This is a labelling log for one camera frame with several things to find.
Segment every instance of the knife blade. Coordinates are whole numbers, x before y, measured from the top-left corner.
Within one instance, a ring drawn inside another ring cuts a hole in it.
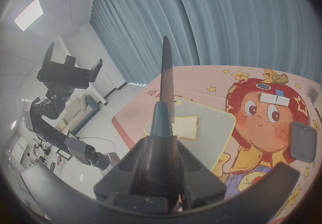
[[[170,126],[172,126],[171,122],[174,123],[175,120],[173,64],[171,45],[167,36],[163,37],[160,101],[167,104]]]

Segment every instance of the cartoon girl face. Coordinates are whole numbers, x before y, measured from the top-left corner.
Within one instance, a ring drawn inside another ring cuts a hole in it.
[[[276,152],[290,145],[288,107],[260,102],[261,92],[247,93],[235,114],[236,130],[259,150]]]

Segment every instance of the slice of bread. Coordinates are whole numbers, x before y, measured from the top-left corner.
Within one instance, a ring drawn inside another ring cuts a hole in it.
[[[197,139],[198,116],[175,116],[175,124],[172,123],[172,133],[178,139],[195,141]]]

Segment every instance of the ceiling light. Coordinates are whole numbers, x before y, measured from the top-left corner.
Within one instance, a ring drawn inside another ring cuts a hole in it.
[[[17,120],[12,123],[10,130],[12,130],[14,128],[14,126],[16,125],[16,122],[17,122]]]
[[[33,1],[21,12],[20,15],[15,19],[15,23],[25,31],[29,25],[31,25],[39,16],[43,14],[39,0]]]

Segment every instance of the red hair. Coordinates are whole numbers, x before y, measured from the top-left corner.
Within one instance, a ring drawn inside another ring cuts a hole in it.
[[[305,125],[310,125],[310,118],[308,115],[307,107],[301,98],[301,96],[291,87],[285,84],[279,83],[262,83],[263,80],[250,78],[248,81],[240,80],[235,82],[228,90],[226,96],[226,111],[236,115],[240,111],[242,100],[245,95],[250,92],[263,92],[276,95],[276,89],[283,91],[284,96],[290,98],[288,108],[290,109],[294,121],[303,123]],[[249,149],[251,147],[250,143],[246,141],[234,128],[232,136],[240,144],[240,146]],[[284,151],[284,158],[287,162],[292,162],[293,159],[290,155],[290,148],[286,148]],[[272,158],[271,153],[265,153],[263,160],[269,162],[269,158]]]

